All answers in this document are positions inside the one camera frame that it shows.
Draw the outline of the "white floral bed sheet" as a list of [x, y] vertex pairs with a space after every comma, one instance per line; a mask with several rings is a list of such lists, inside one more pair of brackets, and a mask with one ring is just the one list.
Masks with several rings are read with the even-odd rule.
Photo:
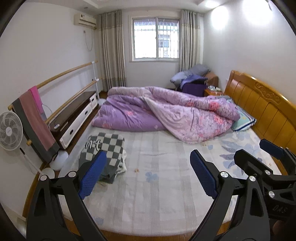
[[253, 130], [227, 131], [191, 145], [166, 131], [122, 132], [125, 139], [126, 172], [114, 182], [98, 182], [84, 203], [102, 230], [127, 235], [165, 236], [194, 232], [212, 204], [190, 164], [198, 150], [206, 161], [232, 177], [246, 174], [234, 163], [234, 153], [246, 150], [280, 171], [272, 157], [259, 147]]

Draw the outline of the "window with white frame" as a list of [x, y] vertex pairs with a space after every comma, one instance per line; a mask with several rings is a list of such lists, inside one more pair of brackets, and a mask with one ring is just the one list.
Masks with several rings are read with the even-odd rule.
[[131, 19], [132, 61], [179, 59], [180, 21], [159, 16]]

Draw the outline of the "grey white checkered sweater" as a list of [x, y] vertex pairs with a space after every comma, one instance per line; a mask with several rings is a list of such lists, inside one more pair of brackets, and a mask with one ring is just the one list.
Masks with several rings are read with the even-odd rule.
[[98, 181], [112, 184], [117, 177], [117, 167], [124, 150], [125, 138], [114, 133], [99, 132], [89, 136], [78, 159], [79, 167], [91, 162], [97, 156], [102, 157], [103, 167]]

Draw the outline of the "right grey curtain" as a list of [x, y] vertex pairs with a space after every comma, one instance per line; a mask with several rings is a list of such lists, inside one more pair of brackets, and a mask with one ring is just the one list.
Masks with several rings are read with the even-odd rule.
[[189, 70], [203, 62], [203, 15], [182, 9], [180, 19], [180, 70]]

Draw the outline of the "wooden rail bar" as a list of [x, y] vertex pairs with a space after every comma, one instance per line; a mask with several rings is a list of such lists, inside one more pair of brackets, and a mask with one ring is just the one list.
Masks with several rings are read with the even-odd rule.
[[62, 149], [67, 149], [81, 126], [97, 108], [98, 91], [90, 91], [89, 88], [97, 87], [98, 81], [99, 79], [92, 80], [45, 120], [45, 124], [49, 126], [51, 134]]
[[[37, 88], [40, 89], [40, 88], [46, 86], [47, 84], [53, 82], [54, 80], [56, 80], [56, 79], [58, 79], [58, 78], [60, 78], [60, 77], [62, 77], [62, 76], [65, 76], [65, 75], [67, 75], [67, 74], [69, 74], [69, 73], [72, 73], [72, 72], [74, 72], [74, 71], [76, 71], [76, 70], [79, 70], [79, 69], [85, 68], [85, 67], [90, 66], [90, 65], [92, 66], [92, 63], [91, 63], [91, 62], [86, 63], [86, 64], [83, 64], [83, 65], [80, 65], [80, 66], [77, 66], [77, 67], [74, 67], [74, 68], [71, 68], [71, 69], [69, 69], [69, 70], [66, 70], [66, 71], [64, 71], [64, 72], [62, 72], [62, 73], [60, 73], [60, 74], [58, 74], [58, 75], [55, 75], [55, 76], [53, 76], [53, 77], [51, 77], [51, 78], [49, 78], [49, 79], [43, 81], [42, 83], [38, 84], [38, 85], [37, 85]], [[70, 104], [74, 99], [76, 99], [78, 96], [80, 96], [85, 90], [87, 90], [88, 88], [92, 87], [92, 85], [95, 85], [95, 81], [94, 81], [94, 80], [93, 80], [91, 83], [89, 83], [88, 85], [86, 85], [84, 88], [82, 88], [79, 92], [77, 92], [76, 94], [74, 94], [74, 95], [73, 95], [71, 98], [69, 98], [65, 103], [63, 103], [63, 104], [62, 104], [62, 105], [56, 110], [56, 112], [57, 112], [57, 113], [60, 113], [60, 112], [61, 112], [61, 111], [62, 111], [62, 110], [68, 105], [68, 104]]]

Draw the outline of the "dark purple folded blanket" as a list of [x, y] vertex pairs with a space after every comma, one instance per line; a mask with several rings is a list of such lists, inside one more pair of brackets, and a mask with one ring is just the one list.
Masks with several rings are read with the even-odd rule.
[[207, 88], [207, 80], [206, 77], [192, 74], [181, 82], [180, 89], [183, 93], [203, 97], [204, 90]]

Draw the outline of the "left grey curtain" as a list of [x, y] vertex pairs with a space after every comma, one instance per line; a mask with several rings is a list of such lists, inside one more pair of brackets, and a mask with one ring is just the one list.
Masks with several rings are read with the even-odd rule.
[[103, 58], [103, 76], [107, 89], [125, 87], [125, 50], [121, 10], [103, 13], [100, 20], [100, 53]]

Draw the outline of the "white rail support post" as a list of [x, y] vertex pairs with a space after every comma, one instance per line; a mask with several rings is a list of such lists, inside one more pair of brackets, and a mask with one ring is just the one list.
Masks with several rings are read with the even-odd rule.
[[93, 67], [93, 73], [94, 73], [94, 81], [95, 81], [95, 88], [96, 88], [96, 96], [97, 96], [97, 100], [99, 100], [99, 91], [98, 91], [98, 86], [97, 86], [97, 77], [96, 77], [96, 70], [95, 70], [95, 65], [96, 65], [96, 62], [95, 61], [92, 61], [92, 67]]

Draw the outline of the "white dark-top TV cabinet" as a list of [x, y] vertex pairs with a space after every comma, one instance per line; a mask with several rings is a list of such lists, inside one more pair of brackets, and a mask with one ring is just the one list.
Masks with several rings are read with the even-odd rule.
[[50, 131], [62, 149], [67, 149], [76, 133], [97, 105], [96, 92], [86, 91], [52, 120]]

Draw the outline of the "bright pink cloth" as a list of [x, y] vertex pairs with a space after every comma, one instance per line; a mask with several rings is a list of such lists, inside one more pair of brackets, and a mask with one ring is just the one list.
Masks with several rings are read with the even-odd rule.
[[39, 114], [40, 114], [42, 120], [45, 121], [47, 118], [45, 115], [45, 111], [43, 109], [43, 102], [42, 102], [41, 97], [39, 95], [38, 88], [36, 86], [33, 86], [32, 88], [29, 89], [29, 91], [31, 92], [31, 94], [33, 96], [35, 105], [37, 107], [37, 110], [39, 111]]

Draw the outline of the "grey blue pillows pile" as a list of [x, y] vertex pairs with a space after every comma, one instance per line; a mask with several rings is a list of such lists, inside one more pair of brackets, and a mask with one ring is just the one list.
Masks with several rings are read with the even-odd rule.
[[178, 72], [170, 79], [170, 82], [175, 85], [178, 85], [182, 82], [182, 80], [186, 79], [191, 75], [205, 76], [209, 72], [210, 69], [206, 65], [197, 64], [188, 70]]

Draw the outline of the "grey curtain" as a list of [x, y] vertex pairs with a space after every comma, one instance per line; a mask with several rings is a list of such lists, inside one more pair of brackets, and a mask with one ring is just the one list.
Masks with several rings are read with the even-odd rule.
[[203, 62], [203, 15], [182, 9], [180, 19], [180, 70], [189, 70]]
[[103, 58], [103, 76], [107, 89], [125, 87], [125, 50], [121, 10], [103, 13], [100, 20], [100, 53]]

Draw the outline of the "pink grey striped towel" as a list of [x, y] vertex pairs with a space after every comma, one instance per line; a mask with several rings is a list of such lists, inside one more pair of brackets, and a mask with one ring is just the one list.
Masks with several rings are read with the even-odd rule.
[[39, 112], [30, 90], [22, 94], [13, 103], [13, 110], [23, 124], [25, 136], [31, 140], [33, 149], [46, 163], [50, 163], [60, 149]]

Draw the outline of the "wooden bed headboard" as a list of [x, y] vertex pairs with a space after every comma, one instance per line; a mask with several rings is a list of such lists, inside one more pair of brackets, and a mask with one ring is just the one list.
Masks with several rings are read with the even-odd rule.
[[260, 139], [295, 153], [295, 105], [268, 84], [232, 70], [224, 94], [253, 116]]

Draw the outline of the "purple pink floral quilt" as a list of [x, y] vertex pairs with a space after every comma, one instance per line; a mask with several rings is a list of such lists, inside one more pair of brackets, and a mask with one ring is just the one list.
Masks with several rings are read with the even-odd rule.
[[196, 144], [231, 128], [240, 114], [224, 98], [196, 97], [156, 86], [113, 87], [92, 125], [125, 132], [169, 131]]

